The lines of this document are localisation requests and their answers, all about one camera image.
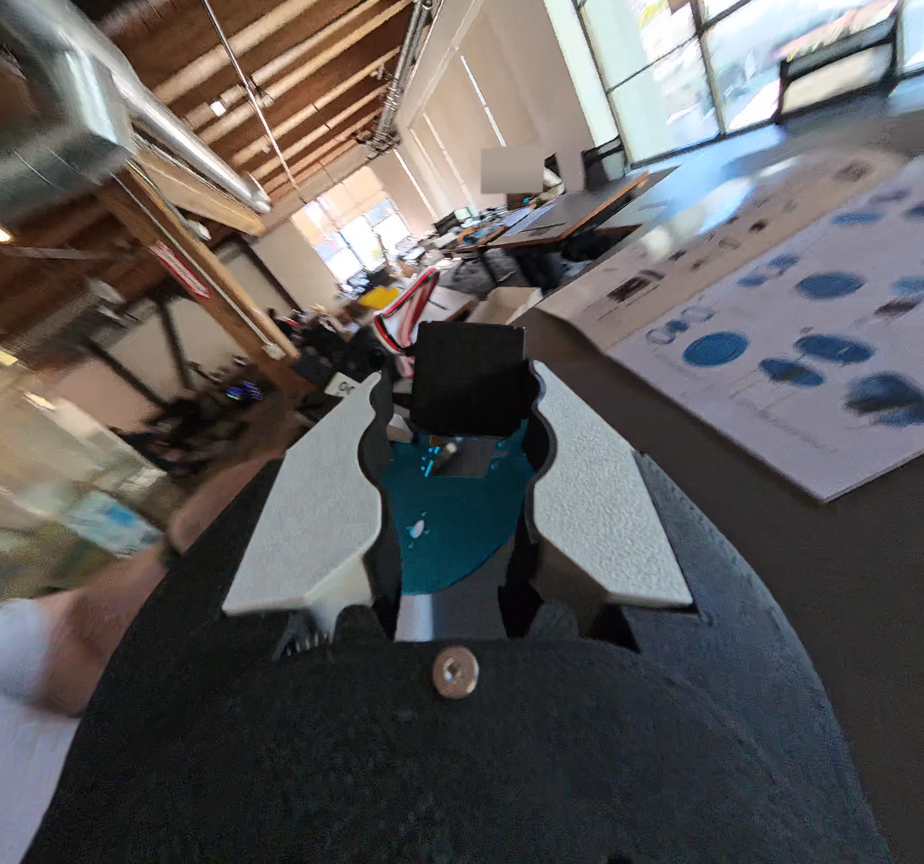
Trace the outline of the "dark grey desk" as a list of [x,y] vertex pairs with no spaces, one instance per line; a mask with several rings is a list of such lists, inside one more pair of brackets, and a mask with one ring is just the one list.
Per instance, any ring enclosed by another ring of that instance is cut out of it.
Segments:
[[539,309],[530,354],[680,486],[806,646],[896,862],[922,862],[922,459],[815,503]]

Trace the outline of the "black servo motor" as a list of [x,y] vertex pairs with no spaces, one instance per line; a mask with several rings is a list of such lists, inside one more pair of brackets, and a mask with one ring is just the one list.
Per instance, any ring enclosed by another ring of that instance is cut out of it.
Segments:
[[410,418],[441,436],[508,438],[526,418],[526,329],[423,322],[414,350]]

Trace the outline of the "black chair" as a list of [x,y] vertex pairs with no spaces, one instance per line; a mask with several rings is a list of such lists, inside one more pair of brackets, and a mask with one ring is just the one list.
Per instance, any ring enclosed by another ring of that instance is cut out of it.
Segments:
[[594,146],[581,153],[583,188],[588,191],[602,190],[625,177],[627,159],[624,143],[620,136]]

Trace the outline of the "wooden support post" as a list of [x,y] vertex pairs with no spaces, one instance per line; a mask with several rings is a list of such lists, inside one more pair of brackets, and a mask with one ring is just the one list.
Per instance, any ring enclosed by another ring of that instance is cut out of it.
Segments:
[[153,243],[163,241],[211,288],[213,297],[204,301],[191,296],[180,284],[266,378],[288,396],[307,391],[308,382],[294,369],[298,353],[292,343],[213,252],[191,233],[179,212],[137,165],[127,163],[97,196],[148,251]]

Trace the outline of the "white cardboard box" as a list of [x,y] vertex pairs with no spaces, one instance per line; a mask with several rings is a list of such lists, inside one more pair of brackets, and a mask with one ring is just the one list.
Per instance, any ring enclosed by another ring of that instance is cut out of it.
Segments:
[[469,313],[466,323],[510,325],[543,299],[535,287],[497,287]]

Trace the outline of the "red wall sign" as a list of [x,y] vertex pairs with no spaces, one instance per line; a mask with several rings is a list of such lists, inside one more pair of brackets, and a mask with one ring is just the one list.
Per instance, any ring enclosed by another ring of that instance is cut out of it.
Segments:
[[156,241],[149,251],[191,296],[204,301],[213,297],[211,288],[166,243]]

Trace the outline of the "small bright window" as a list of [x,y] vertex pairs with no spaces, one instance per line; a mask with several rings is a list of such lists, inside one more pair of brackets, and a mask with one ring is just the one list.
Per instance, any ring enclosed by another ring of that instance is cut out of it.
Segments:
[[412,235],[392,200],[384,197],[337,212],[331,198],[312,200],[292,222],[340,285],[398,257]]

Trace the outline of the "metal air duct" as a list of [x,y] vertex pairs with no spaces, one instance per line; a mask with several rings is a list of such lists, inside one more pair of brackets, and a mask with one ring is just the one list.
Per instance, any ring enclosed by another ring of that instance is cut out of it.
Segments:
[[130,62],[70,0],[1,0],[1,36],[36,111],[2,124],[2,225],[88,192],[138,152],[141,126],[252,211],[271,201],[141,83]]

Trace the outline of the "blue round plate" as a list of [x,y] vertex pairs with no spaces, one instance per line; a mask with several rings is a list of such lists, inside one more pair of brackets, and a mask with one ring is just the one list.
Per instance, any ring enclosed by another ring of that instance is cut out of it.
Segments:
[[383,483],[397,527],[401,592],[446,590],[484,565],[514,534],[534,476],[523,450],[526,422],[511,436],[394,442]]

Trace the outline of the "person's left forearm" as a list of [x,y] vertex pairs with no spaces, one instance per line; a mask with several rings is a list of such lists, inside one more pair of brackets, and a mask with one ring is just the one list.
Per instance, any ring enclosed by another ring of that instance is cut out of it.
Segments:
[[70,591],[11,598],[1,608],[2,709],[34,706],[64,717],[86,710],[134,618],[200,535],[266,465],[272,451],[207,479],[171,518],[165,535]]

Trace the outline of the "wood-edged table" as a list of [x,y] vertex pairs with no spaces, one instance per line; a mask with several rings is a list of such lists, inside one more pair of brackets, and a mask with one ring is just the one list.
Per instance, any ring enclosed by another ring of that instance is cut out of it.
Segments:
[[560,247],[624,209],[650,186],[650,173],[623,177],[602,188],[567,192],[533,211],[488,244],[488,249],[524,251]]

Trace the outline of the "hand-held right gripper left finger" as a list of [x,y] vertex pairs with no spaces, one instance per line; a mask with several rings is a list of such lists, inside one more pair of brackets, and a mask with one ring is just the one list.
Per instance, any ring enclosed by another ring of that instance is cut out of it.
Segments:
[[373,373],[289,449],[225,595],[225,616],[302,612],[331,637],[344,609],[361,606],[395,636],[401,555],[383,485],[394,412],[389,378]]

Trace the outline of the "large glass window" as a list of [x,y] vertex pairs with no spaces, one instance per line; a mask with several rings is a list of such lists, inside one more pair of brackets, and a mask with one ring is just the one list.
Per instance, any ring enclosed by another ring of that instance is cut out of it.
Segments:
[[571,0],[630,163],[768,122],[780,69],[895,20],[922,71],[922,0]]

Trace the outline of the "metal ceiling pipes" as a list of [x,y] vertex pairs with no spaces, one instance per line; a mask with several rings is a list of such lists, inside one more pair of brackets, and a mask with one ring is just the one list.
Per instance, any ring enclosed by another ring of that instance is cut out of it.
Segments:
[[396,127],[398,108],[409,83],[410,74],[422,47],[424,31],[433,20],[436,0],[413,0],[410,23],[398,54],[395,71],[385,91],[378,124],[365,146],[373,156],[386,154],[398,142]]

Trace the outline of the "printed instruction sheet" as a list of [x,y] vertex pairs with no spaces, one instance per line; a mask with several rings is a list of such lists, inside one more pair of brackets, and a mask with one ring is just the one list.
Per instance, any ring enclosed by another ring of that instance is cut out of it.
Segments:
[[922,455],[922,158],[789,159],[540,304],[821,502]]

